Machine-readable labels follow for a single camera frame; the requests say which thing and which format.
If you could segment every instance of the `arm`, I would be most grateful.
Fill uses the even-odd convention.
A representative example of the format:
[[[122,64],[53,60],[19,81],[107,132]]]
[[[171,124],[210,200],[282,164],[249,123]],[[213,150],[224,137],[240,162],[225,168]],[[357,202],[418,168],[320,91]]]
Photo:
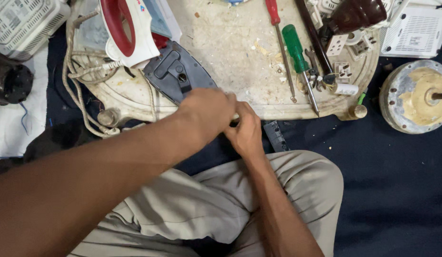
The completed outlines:
[[[151,125],[0,175],[0,256],[66,256],[107,213],[229,125],[235,96],[191,92]]]
[[[259,197],[264,231],[275,257],[323,257],[315,238],[284,193],[262,147],[261,120],[237,102],[240,123],[224,131],[242,156]]]

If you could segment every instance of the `hand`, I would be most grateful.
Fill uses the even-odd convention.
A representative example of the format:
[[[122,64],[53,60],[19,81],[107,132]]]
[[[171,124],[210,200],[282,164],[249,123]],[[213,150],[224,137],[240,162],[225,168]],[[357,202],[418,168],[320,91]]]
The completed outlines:
[[[261,119],[247,102],[237,102],[235,108],[240,122],[235,128],[226,128],[225,136],[245,161],[265,156]]]
[[[196,88],[181,102],[176,114],[194,121],[194,128],[207,144],[229,126],[236,102],[235,94],[224,94],[220,89]]]

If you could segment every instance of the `screwdriver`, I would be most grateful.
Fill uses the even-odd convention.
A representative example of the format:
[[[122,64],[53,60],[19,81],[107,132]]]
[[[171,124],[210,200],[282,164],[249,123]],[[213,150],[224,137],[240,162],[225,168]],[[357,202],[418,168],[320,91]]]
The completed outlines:
[[[289,54],[291,55],[292,59],[294,59],[295,72],[297,72],[298,74],[302,73],[304,75],[311,105],[313,106],[313,110],[319,117],[319,109],[318,105],[316,104],[315,95],[313,95],[313,90],[311,89],[308,77],[306,75],[306,71],[309,70],[308,62],[304,59],[304,50],[302,48],[300,40],[298,39],[297,31],[295,30],[294,25],[289,24],[283,28],[283,37],[286,45],[288,46]]]
[[[289,63],[286,57],[286,51],[284,50],[283,39],[281,37],[281,32],[278,25],[281,22],[281,19],[278,16],[277,3],[275,0],[265,0],[265,5],[267,5],[268,13],[270,14],[270,19],[272,20],[272,25],[275,26],[275,29],[278,34],[281,56],[283,57],[284,67],[286,68],[286,76],[288,78],[289,87],[291,88],[291,94],[292,94],[291,100],[293,103],[296,103],[297,100],[295,99],[294,85],[292,85],[291,71],[289,70]]]

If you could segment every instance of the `beige trousers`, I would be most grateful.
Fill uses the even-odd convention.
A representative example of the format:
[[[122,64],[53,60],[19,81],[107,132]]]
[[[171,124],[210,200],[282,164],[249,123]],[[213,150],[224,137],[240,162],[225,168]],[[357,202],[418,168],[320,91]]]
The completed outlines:
[[[333,256],[343,194],[340,170],[309,151],[267,157],[324,255]],[[230,257],[261,257],[265,252],[257,209],[242,160],[192,177],[170,169],[121,202],[69,256],[197,257],[181,239],[208,236],[221,243],[234,242]]]

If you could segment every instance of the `person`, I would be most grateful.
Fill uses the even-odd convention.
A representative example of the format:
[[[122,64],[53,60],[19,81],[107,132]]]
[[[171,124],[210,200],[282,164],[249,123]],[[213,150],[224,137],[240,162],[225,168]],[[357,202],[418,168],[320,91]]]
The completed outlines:
[[[242,160],[172,169],[221,132]],[[195,89],[154,124],[0,175],[0,256],[192,257],[182,240],[207,236],[232,243],[232,257],[332,256],[342,194],[331,161],[265,155],[246,102]]]

